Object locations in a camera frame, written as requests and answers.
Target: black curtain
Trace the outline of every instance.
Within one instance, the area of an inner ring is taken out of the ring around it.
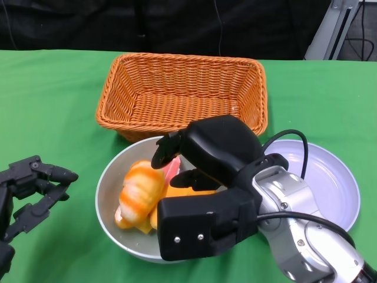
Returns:
[[[214,0],[4,0],[19,50],[218,55]],[[302,59],[330,0],[216,0],[221,55]],[[0,6],[0,49],[14,49]]]

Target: basket rim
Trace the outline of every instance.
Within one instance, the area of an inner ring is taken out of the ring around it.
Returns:
[[[260,118],[257,119],[256,125],[252,127],[253,131],[256,134],[261,134],[267,128],[267,87],[266,87],[266,73],[264,70],[263,65],[255,59],[250,58],[240,58],[240,57],[214,57],[214,56],[205,56],[205,55],[179,55],[179,54],[155,54],[155,53],[144,53],[144,52],[136,52],[136,53],[126,53],[117,56],[110,66],[110,71],[108,77],[106,78],[100,100],[98,103],[97,111],[95,114],[95,118],[97,123],[105,128],[114,129],[119,131],[145,131],[145,127],[153,127],[155,132],[164,132],[164,131],[176,131],[177,128],[185,128],[187,123],[169,123],[169,124],[162,124],[161,122],[158,123],[145,123],[145,122],[137,122],[137,121],[120,121],[120,120],[113,120],[108,118],[105,115],[105,106],[109,99],[109,93],[113,88],[113,82],[115,79],[115,75],[121,65],[122,62],[132,60],[134,58],[139,57],[146,57],[146,58],[167,58],[168,60],[176,60],[179,59],[181,61],[217,61],[217,62],[227,62],[236,65],[252,65],[254,66],[260,75],[260,79],[262,81],[262,91],[259,93],[258,99],[258,109]],[[245,122],[242,117],[238,116],[241,121]]]

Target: white plate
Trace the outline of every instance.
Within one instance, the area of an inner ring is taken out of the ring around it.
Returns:
[[[269,153],[280,153],[289,162],[288,171],[301,175],[302,141],[276,140],[267,148]],[[309,143],[305,181],[322,215],[349,231],[359,215],[360,191],[347,166],[331,152]]]

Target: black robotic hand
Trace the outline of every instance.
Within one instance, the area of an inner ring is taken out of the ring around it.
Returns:
[[[78,179],[78,175],[65,168],[44,164],[39,156],[33,156],[9,165],[0,172],[0,280],[9,272],[14,256],[10,243],[21,232],[29,232],[49,216],[49,209],[59,200],[69,198],[66,190]],[[44,197],[36,204],[28,203],[16,211],[15,222],[10,224],[13,197],[24,199],[35,192]]]
[[[163,259],[215,256],[257,232],[262,197],[252,178],[270,166],[287,169],[287,160],[279,154],[265,156],[257,136],[231,115],[194,121],[157,144],[153,168],[167,165],[179,154],[196,167],[174,177],[172,186],[228,188],[213,195],[160,200],[158,241]]]

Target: screw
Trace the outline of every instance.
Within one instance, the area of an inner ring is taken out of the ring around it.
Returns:
[[[282,209],[287,209],[288,208],[288,203],[282,202],[281,206],[282,206]]]

